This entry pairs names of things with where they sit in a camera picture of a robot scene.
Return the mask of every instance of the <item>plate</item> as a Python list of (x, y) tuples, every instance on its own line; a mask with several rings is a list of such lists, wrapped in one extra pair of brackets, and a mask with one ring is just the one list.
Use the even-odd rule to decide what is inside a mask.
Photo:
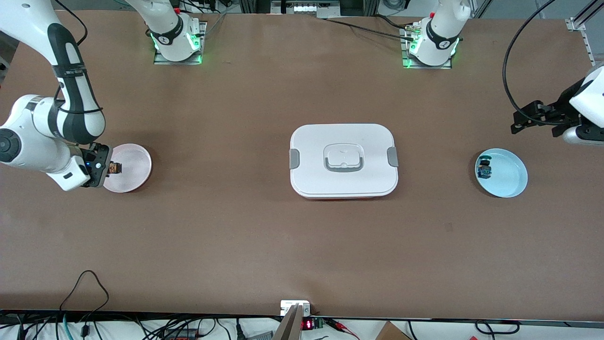
[[(482, 159), (489, 161), (490, 178), (478, 176), (478, 166)], [(474, 175), (484, 190), (503, 198), (518, 196), (529, 182), (529, 174), (522, 160), (505, 149), (488, 149), (481, 153), (476, 159)]]
[(122, 144), (114, 147), (111, 161), (121, 163), (121, 174), (112, 174), (103, 186), (113, 192), (129, 192), (147, 181), (151, 174), (151, 155), (137, 144)]

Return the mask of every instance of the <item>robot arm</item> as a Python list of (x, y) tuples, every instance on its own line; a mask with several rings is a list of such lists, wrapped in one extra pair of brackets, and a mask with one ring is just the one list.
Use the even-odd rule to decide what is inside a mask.
[(0, 30), (48, 60), (65, 98), (64, 102), (45, 99), (52, 108), (36, 116), (36, 129), (47, 137), (76, 144), (92, 143), (105, 129), (104, 115), (92, 92), (76, 41), (61, 25), (50, 1), (0, 0), (0, 8)]
[(570, 144), (604, 145), (604, 65), (567, 88), (554, 103), (536, 100), (514, 113), (512, 134), (535, 125), (555, 123), (553, 137)]
[(199, 51), (199, 19), (176, 14), (170, 0), (126, 0), (149, 27), (155, 48), (167, 60), (179, 62)]
[(439, 0), (434, 16), (414, 24), (419, 29), (411, 35), (415, 40), (409, 53), (429, 66), (444, 64), (455, 53), (459, 34), (471, 13), (467, 0)]
[[(92, 143), (105, 128), (86, 67), (50, 0), (0, 0), (0, 30), (29, 45), (51, 64), (65, 100), (30, 94), (0, 126), (0, 162), (47, 173), (63, 190), (101, 186), (111, 149)], [(90, 144), (89, 149), (78, 144)]]

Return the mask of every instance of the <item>light blue plate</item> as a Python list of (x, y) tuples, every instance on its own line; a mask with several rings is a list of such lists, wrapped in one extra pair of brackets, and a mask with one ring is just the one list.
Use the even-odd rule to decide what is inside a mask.
[[(478, 178), (478, 165), (480, 157), (491, 156), (490, 178)], [(529, 174), (526, 166), (517, 155), (504, 149), (488, 149), (478, 156), (474, 168), (474, 175), (480, 186), (498, 197), (510, 198), (518, 196), (527, 187)]]

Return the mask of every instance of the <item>pink plate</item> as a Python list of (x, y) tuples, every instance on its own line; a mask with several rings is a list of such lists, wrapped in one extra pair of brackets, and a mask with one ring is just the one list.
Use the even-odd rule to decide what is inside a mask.
[(151, 155), (137, 144), (114, 147), (111, 161), (121, 163), (121, 174), (112, 174), (103, 186), (113, 192), (129, 192), (145, 183), (151, 174)]

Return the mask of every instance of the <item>table surface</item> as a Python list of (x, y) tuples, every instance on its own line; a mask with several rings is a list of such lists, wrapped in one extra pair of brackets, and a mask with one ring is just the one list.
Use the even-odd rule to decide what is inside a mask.
[[(604, 321), (602, 149), (546, 127), (511, 135), (501, 62), (521, 21), (470, 20), (453, 70), (406, 70), (395, 39), (291, 15), (228, 15), (202, 65), (157, 66), (136, 13), (79, 15), (107, 118), (98, 141), (144, 145), (153, 173), (130, 194), (63, 192), (1, 166), (3, 309), (56, 309), (92, 269), (111, 294), (106, 310), (275, 314), (299, 298), (321, 315)], [(510, 87), (522, 105), (552, 102), (589, 68), (579, 33), (538, 20), (514, 47)], [(1, 118), (19, 96), (55, 88), (21, 45)], [(300, 197), (291, 134), (346, 122), (390, 129), (398, 187), (371, 200)], [(520, 196), (477, 186), (472, 167), (488, 148), (524, 161)], [(102, 300), (87, 276), (67, 308)]]

